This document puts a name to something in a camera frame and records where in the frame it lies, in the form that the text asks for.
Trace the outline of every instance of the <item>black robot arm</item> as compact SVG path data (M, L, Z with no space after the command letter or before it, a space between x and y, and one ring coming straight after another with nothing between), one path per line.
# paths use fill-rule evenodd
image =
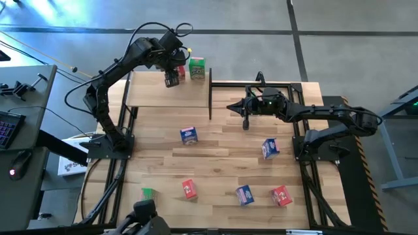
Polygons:
M178 73L174 69L185 65L187 59L183 51L180 50L182 46L183 43L178 40L173 31L167 31L159 40L140 37L128 47L121 59L115 59L109 68L99 71L99 75L92 78L94 81L88 87L83 101L101 124L113 151L125 149L127 141L125 135L110 119L109 87L140 65L147 68L155 65L165 72L167 87L178 85Z
M303 106L290 100L279 90L266 87L263 94L256 96L251 86L246 87L246 97L241 101L228 105L227 108L239 113L243 118L243 128L249 128L249 115L276 116L284 122L290 123L302 119L336 120L341 125L321 131L308 130L304 145L317 149L323 142L334 140L347 135L371 136L381 122L381 118L361 107L338 106Z

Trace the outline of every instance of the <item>gray floor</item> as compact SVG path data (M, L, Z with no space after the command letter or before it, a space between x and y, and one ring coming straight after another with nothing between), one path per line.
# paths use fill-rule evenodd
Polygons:
M308 31L418 31L418 2L413 0L293 0L299 30ZM0 24L99 27L130 29L148 21L175 27L190 22L195 29L290 30L285 0L22 0L0 5ZM43 52L95 74L123 52L128 34L10 33ZM19 48L14 41L0 35ZM263 71L267 80L300 81L295 45L291 35L190 35L182 39L193 55L207 58L214 79L253 80ZM397 96L417 85L418 37L300 37L310 82L319 82L324 95L344 95L353 106L381 111ZM12 57L0 66L34 65L36 61L4 49ZM53 61L32 52L49 63ZM71 120L83 131L93 131L92 117L63 105L64 94L75 86L58 75L48 107ZM70 98L83 107L80 89ZM47 113L42 128L59 138L77 130ZM380 135L363 140L376 186L394 180L389 157ZM417 161L402 164L416 176ZM54 220L45 226L69 225L74 217L82 176L56 176L57 158L50 157L43 189L48 191L41 211L60 204ZM415 234L418 224L418 187L379 191L389 229Z

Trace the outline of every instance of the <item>blue box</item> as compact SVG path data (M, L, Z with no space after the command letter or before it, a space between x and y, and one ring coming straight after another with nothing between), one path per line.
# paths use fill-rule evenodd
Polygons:
M237 188L236 195L240 201L241 206L245 206L247 204L254 202L253 195L251 194L251 191L248 185L244 185L244 186Z
M280 153L276 138L266 139L266 141L263 143L263 146L261 146L261 149L263 150L263 157L266 160L273 159Z
M191 145L197 143L197 132L195 127L189 127L180 130L182 141L184 145Z

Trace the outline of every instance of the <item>computer mouse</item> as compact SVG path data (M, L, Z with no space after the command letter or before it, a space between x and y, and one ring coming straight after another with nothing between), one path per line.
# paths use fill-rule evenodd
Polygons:
M27 166L31 161L31 157L31 150L23 150L18 152L16 158L12 160L8 169L8 176L11 180L20 180L25 176Z

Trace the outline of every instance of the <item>wood grain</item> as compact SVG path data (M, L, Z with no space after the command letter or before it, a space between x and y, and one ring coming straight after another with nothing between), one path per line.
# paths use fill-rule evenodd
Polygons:
M191 80L186 73L180 85L165 87L163 72L131 72L126 104L137 107L208 107L209 73L205 80Z
M302 87L306 105L323 104L318 83L302 83ZM137 90L131 86L130 93ZM123 88L110 92L110 97L117 97ZM140 107L119 219L132 211L141 188L151 187L158 192L159 215L172 228L308 228L300 169L291 145L293 126L274 117L251 116L249 130L243 131L242 118L225 106L244 95L242 88L214 88L211 121L207 108ZM111 116L117 118L119 108L120 104L112 101ZM309 124L311 129L328 127L326 121ZM179 130L190 126L197 128L199 143L185 146ZM261 151L267 137L276 137L281 151L269 161L262 158ZM108 161L100 162L86 184L87 212L103 193L107 169ZM341 219L350 223L338 169L318 162L318 171L324 197ZM182 182L188 179L197 186L199 197L194 201L186 200L182 189ZM241 207L235 190L244 184L249 184L255 202ZM287 186L293 203L279 208L273 205L270 190L281 185ZM319 218L315 200L313 210ZM75 221L80 221L79 210Z

